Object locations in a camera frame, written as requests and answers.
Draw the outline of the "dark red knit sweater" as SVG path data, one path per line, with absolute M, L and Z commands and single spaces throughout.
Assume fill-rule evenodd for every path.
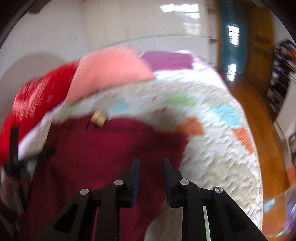
M 158 132 L 126 118 L 98 126 L 85 116 L 52 125 L 44 148 L 53 148 L 54 154 L 37 163 L 28 209 L 20 220 L 21 239 L 34 240 L 78 191 L 105 187 L 139 157 L 137 202 L 121 212 L 120 238 L 144 240 L 166 197 L 162 160 L 169 158 L 178 169 L 187 143 L 181 133 Z

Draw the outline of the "red floral quilt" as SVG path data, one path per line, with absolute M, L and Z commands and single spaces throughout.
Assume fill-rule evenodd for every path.
M 13 107 L 1 129 L 1 167 L 10 158 L 11 128 L 19 128 L 18 142 L 34 128 L 44 115 L 63 102 L 78 68 L 73 61 L 32 79 L 17 92 Z

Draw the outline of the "yellow sweater neck label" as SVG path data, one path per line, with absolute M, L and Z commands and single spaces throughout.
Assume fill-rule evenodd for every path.
M 90 121 L 95 123 L 99 127 L 103 127 L 106 120 L 107 120 L 107 115 L 100 110 L 96 110 L 90 118 Z

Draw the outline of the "beige arched headboard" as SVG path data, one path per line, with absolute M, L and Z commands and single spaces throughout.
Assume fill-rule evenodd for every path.
M 1 123 L 11 110 L 17 91 L 29 80 L 59 67 L 66 60 L 56 54 L 35 52 L 15 61 L 1 77 Z

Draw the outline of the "pink waffle pillow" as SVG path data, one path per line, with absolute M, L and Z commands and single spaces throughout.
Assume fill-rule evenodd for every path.
M 128 47 L 105 48 L 80 59 L 66 102 L 74 103 L 101 89 L 152 79 L 153 71 L 140 59 L 138 51 Z

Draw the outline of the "heart patterned patchwork bedspread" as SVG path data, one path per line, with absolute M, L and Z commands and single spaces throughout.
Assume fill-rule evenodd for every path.
M 263 221 L 263 187 L 257 149 L 245 112 L 223 85 L 143 82 L 112 87 L 65 104 L 52 127 L 100 110 L 109 120 L 129 118 L 156 131 L 182 133 L 188 144 L 182 173 L 203 188 L 220 184 L 257 227 Z

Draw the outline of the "cluttered shoe rack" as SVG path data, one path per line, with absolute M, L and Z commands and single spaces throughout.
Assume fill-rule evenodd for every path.
M 266 93 L 266 102 L 274 121 L 283 106 L 290 85 L 290 75 L 295 73 L 295 43 L 284 40 L 274 46 L 273 68 Z

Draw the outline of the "magenta blanket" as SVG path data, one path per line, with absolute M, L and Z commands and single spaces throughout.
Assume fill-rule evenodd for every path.
M 193 57 L 190 54 L 147 51 L 141 59 L 145 60 L 153 71 L 193 69 Z

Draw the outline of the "white wardrobe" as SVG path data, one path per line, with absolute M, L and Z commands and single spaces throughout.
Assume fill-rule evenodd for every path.
M 93 49 L 189 50 L 217 66 L 215 1 L 83 1 Z

